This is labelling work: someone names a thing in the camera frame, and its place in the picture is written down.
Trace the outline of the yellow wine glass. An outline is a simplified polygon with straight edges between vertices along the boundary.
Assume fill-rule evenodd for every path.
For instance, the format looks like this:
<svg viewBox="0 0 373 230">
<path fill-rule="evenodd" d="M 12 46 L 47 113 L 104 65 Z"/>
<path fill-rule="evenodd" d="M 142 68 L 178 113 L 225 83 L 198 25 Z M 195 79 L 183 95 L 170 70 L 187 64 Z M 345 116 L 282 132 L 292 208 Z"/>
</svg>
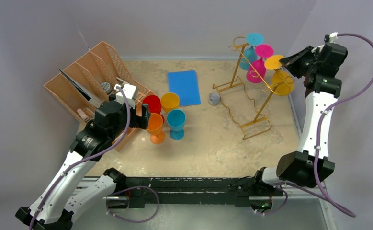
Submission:
<svg viewBox="0 0 373 230">
<path fill-rule="evenodd" d="M 275 94 L 285 96 L 294 89 L 294 80 L 289 72 L 283 70 L 282 63 L 280 62 L 282 58 L 282 55 L 273 55 L 267 58 L 265 68 L 266 70 L 274 70 L 270 88 L 272 88 Z"/>
</svg>

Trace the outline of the red wine glass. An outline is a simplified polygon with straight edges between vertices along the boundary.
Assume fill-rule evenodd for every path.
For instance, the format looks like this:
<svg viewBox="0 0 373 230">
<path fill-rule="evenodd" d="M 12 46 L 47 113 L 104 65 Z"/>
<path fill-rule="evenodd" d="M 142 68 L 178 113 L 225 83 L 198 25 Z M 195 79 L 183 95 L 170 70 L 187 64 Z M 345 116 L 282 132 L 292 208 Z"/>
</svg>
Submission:
<svg viewBox="0 0 373 230">
<path fill-rule="evenodd" d="M 142 102 L 148 105 L 148 110 L 149 110 L 150 113 L 159 114 L 162 117 L 163 122 L 165 122 L 165 118 L 161 114 L 161 111 L 162 111 L 161 100 L 158 96 L 149 95 L 149 96 L 145 97 Z"/>
</svg>

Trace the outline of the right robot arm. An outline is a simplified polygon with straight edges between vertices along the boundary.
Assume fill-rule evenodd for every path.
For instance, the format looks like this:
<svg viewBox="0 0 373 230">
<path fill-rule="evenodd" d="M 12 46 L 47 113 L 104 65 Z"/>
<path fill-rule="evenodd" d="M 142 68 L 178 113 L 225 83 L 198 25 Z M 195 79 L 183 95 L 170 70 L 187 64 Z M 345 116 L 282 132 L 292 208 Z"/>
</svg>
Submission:
<svg viewBox="0 0 373 230">
<path fill-rule="evenodd" d="M 258 195 L 271 185 L 290 182 L 314 188 L 329 177 L 335 163 L 329 161 L 328 136 L 330 121 L 341 92 L 342 81 L 335 76 L 348 55 L 347 48 L 326 42 L 319 47 L 308 46 L 289 57 L 272 56 L 267 69 L 285 68 L 292 76 L 304 77 L 306 114 L 302 136 L 296 151 L 283 155 L 276 167 L 257 172 L 252 189 Z"/>
</svg>

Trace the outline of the yellow-orange wine glass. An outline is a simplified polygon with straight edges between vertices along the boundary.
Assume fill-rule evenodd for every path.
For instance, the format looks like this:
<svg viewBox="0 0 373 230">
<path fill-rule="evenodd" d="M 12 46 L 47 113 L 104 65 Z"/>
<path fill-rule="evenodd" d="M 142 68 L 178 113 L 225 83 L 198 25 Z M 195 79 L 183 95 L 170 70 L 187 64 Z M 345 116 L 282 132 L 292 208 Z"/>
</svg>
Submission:
<svg viewBox="0 0 373 230">
<path fill-rule="evenodd" d="M 160 101 L 161 101 L 162 109 L 164 110 L 165 113 L 169 113 L 170 111 L 179 108 L 179 103 L 180 103 L 179 97 L 177 94 L 173 92 L 168 92 L 164 94 L 161 97 Z"/>
</svg>

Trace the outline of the teal wine glass front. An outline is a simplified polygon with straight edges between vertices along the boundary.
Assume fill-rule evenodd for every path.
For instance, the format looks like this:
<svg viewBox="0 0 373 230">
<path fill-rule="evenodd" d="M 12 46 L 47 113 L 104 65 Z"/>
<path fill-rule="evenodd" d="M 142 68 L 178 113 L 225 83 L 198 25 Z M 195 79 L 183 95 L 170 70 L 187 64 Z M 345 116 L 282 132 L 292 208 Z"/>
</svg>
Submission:
<svg viewBox="0 0 373 230">
<path fill-rule="evenodd" d="M 170 138 L 173 140 L 181 140 L 184 138 L 184 126 L 186 122 L 186 114 L 179 109 L 174 109 L 167 114 L 167 123 L 170 127 Z"/>
</svg>

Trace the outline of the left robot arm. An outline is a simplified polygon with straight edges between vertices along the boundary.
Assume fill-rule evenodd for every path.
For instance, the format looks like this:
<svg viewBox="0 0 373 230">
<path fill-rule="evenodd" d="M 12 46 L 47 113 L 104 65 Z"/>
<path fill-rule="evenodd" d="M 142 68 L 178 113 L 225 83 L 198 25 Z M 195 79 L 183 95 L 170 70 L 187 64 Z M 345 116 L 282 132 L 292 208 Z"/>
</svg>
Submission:
<svg viewBox="0 0 373 230">
<path fill-rule="evenodd" d="M 103 153 L 119 144 L 129 128 L 146 129 L 150 112 L 141 104 L 141 115 L 125 103 L 105 101 L 95 111 L 94 118 L 79 132 L 66 159 L 41 196 L 30 206 L 21 207 L 15 216 L 31 230 L 69 230 L 73 223 L 98 199 L 126 190 L 125 176 L 111 168 L 94 185 L 73 195 L 87 172 Z"/>
</svg>

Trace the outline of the orange wine glass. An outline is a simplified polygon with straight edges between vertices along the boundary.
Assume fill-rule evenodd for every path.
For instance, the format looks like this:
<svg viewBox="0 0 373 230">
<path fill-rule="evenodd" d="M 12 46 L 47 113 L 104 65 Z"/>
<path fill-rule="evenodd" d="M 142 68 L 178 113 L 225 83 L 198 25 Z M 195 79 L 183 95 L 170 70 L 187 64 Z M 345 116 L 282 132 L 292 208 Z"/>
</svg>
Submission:
<svg viewBox="0 0 373 230">
<path fill-rule="evenodd" d="M 154 144 L 162 144 L 165 140 L 163 132 L 163 119 L 160 114 L 152 113 L 148 121 L 146 131 L 150 135 L 150 141 Z"/>
</svg>

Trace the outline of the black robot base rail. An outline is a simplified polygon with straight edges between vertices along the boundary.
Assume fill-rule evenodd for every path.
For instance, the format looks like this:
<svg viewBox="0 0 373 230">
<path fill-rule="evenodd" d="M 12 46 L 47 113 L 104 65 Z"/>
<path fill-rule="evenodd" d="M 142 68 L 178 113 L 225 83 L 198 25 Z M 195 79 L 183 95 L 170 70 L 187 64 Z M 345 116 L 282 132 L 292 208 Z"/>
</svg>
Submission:
<svg viewBox="0 0 373 230">
<path fill-rule="evenodd" d="M 234 205 L 269 210 L 272 201 L 282 192 L 260 181 L 263 171 L 241 178 L 219 177 L 130 177 L 115 168 L 104 171 L 115 183 L 114 192 L 129 198 L 130 208 L 144 208 L 146 204 Z"/>
</svg>

